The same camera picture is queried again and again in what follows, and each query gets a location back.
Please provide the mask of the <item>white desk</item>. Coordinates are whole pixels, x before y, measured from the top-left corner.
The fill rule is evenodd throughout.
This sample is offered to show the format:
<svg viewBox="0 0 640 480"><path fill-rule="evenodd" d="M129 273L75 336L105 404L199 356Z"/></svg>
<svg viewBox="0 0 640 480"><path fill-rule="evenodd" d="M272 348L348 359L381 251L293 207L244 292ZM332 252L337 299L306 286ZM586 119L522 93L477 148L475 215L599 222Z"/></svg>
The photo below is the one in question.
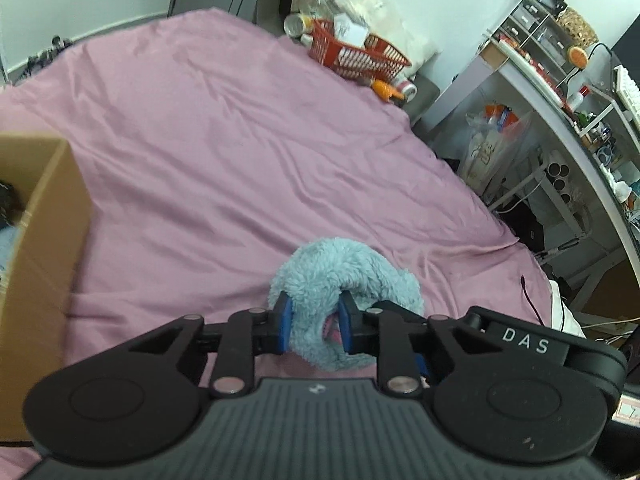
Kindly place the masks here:
<svg viewBox="0 0 640 480"><path fill-rule="evenodd" d="M638 276L639 246L631 234L631 225L614 191L606 182L594 158L578 139L567 117L535 88L533 81L518 67L516 58L506 50L505 44L490 38L480 46L480 53L422 116L425 127L431 130L437 128L492 75L498 75L510 84L518 97L527 103L529 110L539 116L551 130L555 142L562 146L570 159L573 159L574 165L582 173L582 177L588 182L608 215L608 220L611 221L622 244L624 258L629 261L634 276Z"/></svg>

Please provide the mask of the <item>black knitted patch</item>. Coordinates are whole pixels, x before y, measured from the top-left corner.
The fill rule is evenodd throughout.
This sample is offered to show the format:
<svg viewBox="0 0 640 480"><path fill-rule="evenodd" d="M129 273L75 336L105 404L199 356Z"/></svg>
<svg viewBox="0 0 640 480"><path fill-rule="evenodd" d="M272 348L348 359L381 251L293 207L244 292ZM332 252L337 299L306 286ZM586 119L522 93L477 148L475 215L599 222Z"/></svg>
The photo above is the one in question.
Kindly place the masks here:
<svg viewBox="0 0 640 480"><path fill-rule="evenodd" d="M0 226L6 228L12 223L20 209L20 199L12 184L0 182Z"/></svg>

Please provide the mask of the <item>cardboard box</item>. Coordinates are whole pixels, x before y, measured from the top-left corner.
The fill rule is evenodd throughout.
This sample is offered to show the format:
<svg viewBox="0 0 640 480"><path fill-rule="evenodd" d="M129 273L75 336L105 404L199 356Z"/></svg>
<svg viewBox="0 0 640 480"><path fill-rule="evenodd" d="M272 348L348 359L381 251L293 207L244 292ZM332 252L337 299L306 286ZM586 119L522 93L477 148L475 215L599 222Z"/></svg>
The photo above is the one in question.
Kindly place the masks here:
<svg viewBox="0 0 640 480"><path fill-rule="evenodd" d="M70 288L92 203L60 136L2 133L1 180L18 198L17 233L1 278L1 440L22 442L27 393L64 361Z"/></svg>

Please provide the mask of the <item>red plastic basket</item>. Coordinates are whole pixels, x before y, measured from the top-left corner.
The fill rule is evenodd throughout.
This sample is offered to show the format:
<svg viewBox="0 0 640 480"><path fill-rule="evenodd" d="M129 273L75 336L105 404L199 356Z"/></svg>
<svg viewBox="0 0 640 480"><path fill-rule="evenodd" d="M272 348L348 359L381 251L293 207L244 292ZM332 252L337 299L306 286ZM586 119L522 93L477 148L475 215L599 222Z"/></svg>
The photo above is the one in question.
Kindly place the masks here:
<svg viewBox="0 0 640 480"><path fill-rule="evenodd" d="M345 79L371 77L390 82L411 65L397 48L375 34L369 34L362 47L354 47L336 39L333 32L331 21L315 20L309 56Z"/></svg>

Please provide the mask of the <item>plastic shopping bag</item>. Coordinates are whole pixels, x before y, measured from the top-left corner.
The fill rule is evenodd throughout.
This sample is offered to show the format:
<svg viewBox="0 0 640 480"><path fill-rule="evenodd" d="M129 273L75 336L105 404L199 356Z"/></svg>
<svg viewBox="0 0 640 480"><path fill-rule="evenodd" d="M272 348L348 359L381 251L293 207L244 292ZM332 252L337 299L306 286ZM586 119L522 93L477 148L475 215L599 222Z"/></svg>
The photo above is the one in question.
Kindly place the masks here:
<svg viewBox="0 0 640 480"><path fill-rule="evenodd" d="M470 138L457 175L480 197L497 193L532 124L533 114L521 116L511 107L490 103L478 114L467 114Z"/></svg>

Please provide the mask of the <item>orange bottle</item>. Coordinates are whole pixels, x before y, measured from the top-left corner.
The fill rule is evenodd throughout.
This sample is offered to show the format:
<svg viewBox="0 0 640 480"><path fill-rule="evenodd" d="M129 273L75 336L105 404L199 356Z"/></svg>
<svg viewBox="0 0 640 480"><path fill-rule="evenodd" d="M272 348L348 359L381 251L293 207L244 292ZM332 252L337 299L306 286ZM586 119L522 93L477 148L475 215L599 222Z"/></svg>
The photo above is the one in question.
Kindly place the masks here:
<svg viewBox="0 0 640 480"><path fill-rule="evenodd" d="M406 99L394 86L381 79L373 79L370 83L370 88L385 102L404 102Z"/></svg>

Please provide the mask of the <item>grey drawer organizer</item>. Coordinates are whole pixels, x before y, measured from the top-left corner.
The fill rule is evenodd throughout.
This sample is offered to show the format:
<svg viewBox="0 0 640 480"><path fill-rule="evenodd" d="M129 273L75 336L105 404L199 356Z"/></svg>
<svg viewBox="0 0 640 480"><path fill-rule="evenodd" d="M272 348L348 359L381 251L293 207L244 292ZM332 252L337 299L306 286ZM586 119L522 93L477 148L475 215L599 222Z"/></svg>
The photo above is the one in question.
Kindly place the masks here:
<svg viewBox="0 0 640 480"><path fill-rule="evenodd" d="M568 59L573 39L537 0L520 0L492 36L510 44L555 84L574 72Z"/></svg>

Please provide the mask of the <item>pink bed sheet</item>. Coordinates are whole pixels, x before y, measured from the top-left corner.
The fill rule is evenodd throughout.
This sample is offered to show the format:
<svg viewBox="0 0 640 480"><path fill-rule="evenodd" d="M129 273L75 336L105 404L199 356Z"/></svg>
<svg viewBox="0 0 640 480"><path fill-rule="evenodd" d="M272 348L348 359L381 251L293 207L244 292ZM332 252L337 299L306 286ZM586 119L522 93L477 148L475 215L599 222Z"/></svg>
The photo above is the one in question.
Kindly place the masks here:
<svg viewBox="0 0 640 480"><path fill-rule="evenodd" d="M427 313L551 320L535 258L402 110L227 13L76 44L3 91L1 127L70 142L93 202L67 363L180 315L260 306L322 237L410 271Z"/></svg>

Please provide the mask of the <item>white keyboard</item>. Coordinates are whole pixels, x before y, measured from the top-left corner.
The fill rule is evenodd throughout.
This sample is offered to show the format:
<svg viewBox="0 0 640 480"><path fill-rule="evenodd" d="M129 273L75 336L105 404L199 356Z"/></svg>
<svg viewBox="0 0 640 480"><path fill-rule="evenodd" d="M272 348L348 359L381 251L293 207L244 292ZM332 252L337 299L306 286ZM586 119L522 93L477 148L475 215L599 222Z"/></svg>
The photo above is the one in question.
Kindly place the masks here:
<svg viewBox="0 0 640 480"><path fill-rule="evenodd" d="M631 121L640 128L639 88L623 65L617 65L614 68L614 76L616 96L623 103L624 110L629 114Z"/></svg>

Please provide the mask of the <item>pair of grey sneakers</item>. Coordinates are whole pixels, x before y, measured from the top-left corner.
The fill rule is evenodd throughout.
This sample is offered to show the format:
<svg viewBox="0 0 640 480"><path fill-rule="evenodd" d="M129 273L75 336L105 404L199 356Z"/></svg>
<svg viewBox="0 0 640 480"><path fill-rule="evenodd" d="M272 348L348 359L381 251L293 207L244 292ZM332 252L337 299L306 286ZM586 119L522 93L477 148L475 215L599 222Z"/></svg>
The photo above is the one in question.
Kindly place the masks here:
<svg viewBox="0 0 640 480"><path fill-rule="evenodd" d="M70 39L54 36L51 40L50 47L28 58L24 72L30 75L35 70L42 70L73 44L73 41Z"/></svg>

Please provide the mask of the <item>blue plush paw slipper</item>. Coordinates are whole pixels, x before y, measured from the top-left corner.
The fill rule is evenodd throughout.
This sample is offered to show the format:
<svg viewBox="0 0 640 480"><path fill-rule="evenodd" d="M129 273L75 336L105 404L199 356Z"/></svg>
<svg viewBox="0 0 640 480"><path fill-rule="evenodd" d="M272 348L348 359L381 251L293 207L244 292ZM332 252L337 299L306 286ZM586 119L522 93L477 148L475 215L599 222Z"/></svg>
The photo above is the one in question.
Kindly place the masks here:
<svg viewBox="0 0 640 480"><path fill-rule="evenodd" d="M270 282L268 306L281 294L292 300L290 350L324 372L362 370L370 356L349 356L332 330L342 292L349 292L360 310L388 300L418 315L424 300L418 279L393 266L366 244L333 237L296 249Z"/></svg>

